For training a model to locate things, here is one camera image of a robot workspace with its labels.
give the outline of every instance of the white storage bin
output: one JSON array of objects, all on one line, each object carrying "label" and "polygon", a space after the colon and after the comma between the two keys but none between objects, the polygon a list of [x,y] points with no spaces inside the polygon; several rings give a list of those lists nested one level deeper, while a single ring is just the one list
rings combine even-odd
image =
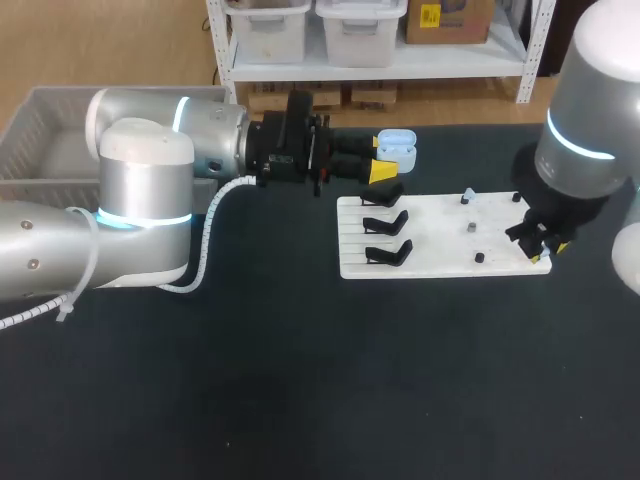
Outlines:
[{"label": "white storage bin", "polygon": [[233,8],[231,16],[242,59],[247,63],[298,63],[304,60],[306,13],[311,0],[291,0],[287,8]]},{"label": "white storage bin", "polygon": [[324,20],[331,65],[388,67],[407,0],[317,0],[316,13]]}]

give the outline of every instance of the dark mat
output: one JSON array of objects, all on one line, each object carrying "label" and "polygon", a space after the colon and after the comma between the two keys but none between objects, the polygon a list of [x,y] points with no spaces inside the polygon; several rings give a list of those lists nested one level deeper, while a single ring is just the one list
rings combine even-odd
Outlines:
[{"label": "dark mat", "polygon": [[[539,135],[416,131],[412,194],[512,189]],[[387,282],[339,277],[358,192],[239,189],[202,294],[89,292],[0,332],[0,477],[640,477],[640,298],[610,260],[631,187],[549,276]]]}]

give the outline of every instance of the wooden pallet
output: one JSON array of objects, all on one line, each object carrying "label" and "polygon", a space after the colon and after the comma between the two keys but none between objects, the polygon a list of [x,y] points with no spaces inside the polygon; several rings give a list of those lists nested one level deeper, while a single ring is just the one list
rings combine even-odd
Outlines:
[{"label": "wooden pallet", "polygon": [[398,83],[374,80],[351,83],[351,104],[366,110],[390,110],[398,99]]},{"label": "wooden pallet", "polygon": [[249,108],[254,113],[267,110],[283,111],[292,90],[305,90],[313,94],[313,109],[339,108],[342,93],[339,83],[326,82],[268,82],[256,83],[249,93]]}]

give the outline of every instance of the cable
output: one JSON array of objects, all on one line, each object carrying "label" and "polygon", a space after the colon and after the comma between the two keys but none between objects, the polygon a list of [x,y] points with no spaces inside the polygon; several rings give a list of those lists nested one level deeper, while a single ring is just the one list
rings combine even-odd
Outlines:
[{"label": "cable", "polygon": [[166,290],[167,292],[172,293],[191,293],[195,291],[202,280],[204,279],[204,274],[207,269],[207,258],[209,255],[209,239],[211,238],[211,225],[213,224],[213,217],[216,214],[216,210],[218,208],[218,204],[224,198],[224,196],[233,190],[236,187],[241,187],[243,185],[255,185],[256,177],[246,175],[244,177],[236,178],[235,180],[230,181],[224,187],[222,187],[216,196],[213,197],[211,203],[209,204],[209,209],[207,210],[207,216],[204,220],[204,229],[202,231],[202,244],[200,247],[200,262],[198,263],[198,273],[196,273],[196,278],[191,282],[191,284],[185,287],[176,287],[174,285],[159,285],[158,288],[162,290]]},{"label": "cable", "polygon": [[69,207],[67,208],[67,211],[79,212],[87,219],[87,222],[89,222],[89,228],[91,229],[91,249],[89,250],[89,260],[87,261],[84,273],[82,274],[78,285],[76,285],[76,289],[64,302],[62,302],[62,305],[60,305],[60,313],[58,313],[56,322],[64,322],[67,315],[73,312],[74,303],[76,303],[76,300],[78,300],[80,295],[82,295],[84,289],[87,288],[87,285],[89,285],[89,282],[91,281],[91,277],[93,277],[93,273],[96,271],[96,266],[98,265],[98,254],[100,253],[100,229],[98,227],[96,217],[91,215],[84,208]]},{"label": "cable", "polygon": [[84,208],[69,207],[67,210],[79,212],[84,215],[87,222],[89,222],[89,227],[91,228],[91,250],[89,251],[89,259],[76,289],[72,293],[60,295],[59,297],[49,300],[47,303],[43,303],[37,307],[33,307],[31,310],[27,310],[26,312],[3,318],[0,320],[0,330],[17,325],[25,320],[42,315],[43,313],[47,313],[56,307],[60,307],[60,313],[58,314],[56,321],[62,322],[69,313],[73,312],[74,303],[78,300],[78,297],[80,297],[84,289],[87,288],[87,285],[93,276],[93,272],[96,269],[96,265],[98,264],[98,223],[96,222],[95,217]]},{"label": "cable", "polygon": [[38,315],[42,315],[43,313],[47,313],[50,310],[53,310],[56,307],[62,305],[64,301],[69,297],[68,294],[60,295],[59,297],[54,298],[53,300],[49,300],[47,303],[43,303],[42,305],[38,305],[37,307],[33,307],[31,310],[27,310],[26,312],[18,313],[12,317],[3,318],[0,320],[0,330],[4,330],[5,328],[12,327],[13,325],[17,325],[19,323],[24,322],[25,320],[29,320],[30,318],[37,317]]}]

